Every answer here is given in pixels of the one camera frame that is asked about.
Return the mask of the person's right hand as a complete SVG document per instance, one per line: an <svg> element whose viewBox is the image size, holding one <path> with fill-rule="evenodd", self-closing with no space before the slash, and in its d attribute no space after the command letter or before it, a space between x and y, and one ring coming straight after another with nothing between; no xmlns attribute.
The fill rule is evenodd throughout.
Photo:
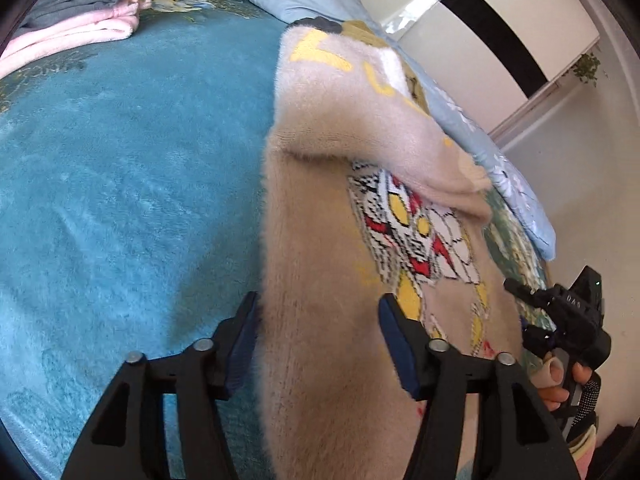
<svg viewBox="0 0 640 480"><path fill-rule="evenodd" d="M565 367L551 352L546 354L541 367L529 376L529 380L550 412L556 411L570 397L570 393L563 387Z"/></svg>

